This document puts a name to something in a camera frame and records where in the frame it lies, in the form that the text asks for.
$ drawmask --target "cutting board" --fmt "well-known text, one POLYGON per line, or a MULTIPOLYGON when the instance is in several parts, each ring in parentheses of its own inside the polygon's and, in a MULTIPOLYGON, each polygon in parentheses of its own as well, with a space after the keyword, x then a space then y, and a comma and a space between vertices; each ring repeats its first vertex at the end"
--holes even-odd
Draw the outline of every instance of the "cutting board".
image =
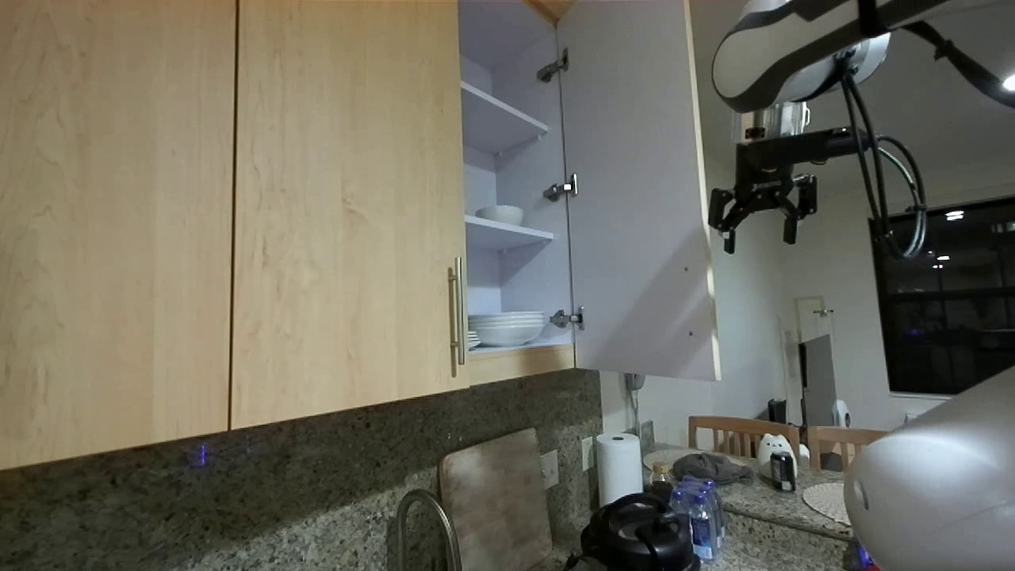
POLYGON ((513 432, 441 460, 465 571, 546 571, 553 556, 536 432, 513 432))

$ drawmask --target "granite backsplash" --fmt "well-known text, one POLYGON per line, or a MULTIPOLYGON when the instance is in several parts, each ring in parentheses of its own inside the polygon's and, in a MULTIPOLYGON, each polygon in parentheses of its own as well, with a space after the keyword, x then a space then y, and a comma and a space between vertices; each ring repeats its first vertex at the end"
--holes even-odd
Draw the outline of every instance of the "granite backsplash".
POLYGON ((382 571, 406 489, 438 492, 443 452, 530 424, 540 451, 561 452, 548 512, 574 540, 592 489, 582 437, 603 432, 591 370, 7 469, 0 568, 382 571))

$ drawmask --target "wooden chair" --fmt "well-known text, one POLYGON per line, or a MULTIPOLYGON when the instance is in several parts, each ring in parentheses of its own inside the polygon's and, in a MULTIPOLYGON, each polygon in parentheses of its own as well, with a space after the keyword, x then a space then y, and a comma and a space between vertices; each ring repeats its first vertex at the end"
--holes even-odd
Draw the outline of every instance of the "wooden chair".
POLYGON ((699 432, 712 432, 712 451, 730 456, 759 456, 766 435, 784 435, 800 451, 800 428, 787 420, 735 417, 735 415, 693 415, 688 444, 701 451, 699 432))
POLYGON ((813 467, 816 469, 847 469, 856 460, 856 452, 865 444, 879 439, 883 435, 887 435, 887 432, 841 428, 841 424, 808 424, 806 428, 806 447, 813 451, 813 467))

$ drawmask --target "cabinet hinge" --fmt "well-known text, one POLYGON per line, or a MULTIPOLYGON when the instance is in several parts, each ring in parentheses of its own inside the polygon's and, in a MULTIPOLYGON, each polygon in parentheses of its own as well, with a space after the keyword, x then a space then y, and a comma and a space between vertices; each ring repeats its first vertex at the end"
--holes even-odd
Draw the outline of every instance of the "cabinet hinge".
POLYGON ((569 57, 569 50, 561 50, 553 62, 546 62, 546 66, 540 66, 536 68, 536 79, 540 81, 553 81, 561 68, 569 68, 571 66, 571 57, 569 57))
POLYGON ((561 331, 569 331, 569 326, 584 331, 584 312, 582 312, 582 308, 574 308, 574 315, 556 312, 556 315, 548 318, 548 322, 556 322, 556 326, 561 326, 561 331))
POLYGON ((579 195, 579 173, 571 173, 571 177, 561 180, 561 185, 546 188, 544 195, 546 195, 548 203, 559 203, 561 195, 569 195, 569 198, 579 195))

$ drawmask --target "wooden cabinet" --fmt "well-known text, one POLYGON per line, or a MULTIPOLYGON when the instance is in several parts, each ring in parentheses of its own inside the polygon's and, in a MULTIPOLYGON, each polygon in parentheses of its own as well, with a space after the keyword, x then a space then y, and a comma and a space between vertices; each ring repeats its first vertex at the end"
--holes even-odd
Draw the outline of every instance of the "wooden cabinet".
POLYGON ((472 381, 717 376, 688 2, 579 0, 553 28, 525 2, 465 0, 459 34, 469 315, 546 315, 534 344, 469 352, 472 381), (579 194, 548 198, 564 180, 579 194), (485 203, 525 207, 525 230, 548 237, 493 241, 485 203))
POLYGON ((465 386, 454 2, 245 0, 233 420, 465 386))
POLYGON ((228 420, 233 0, 7 0, 0 469, 228 420))

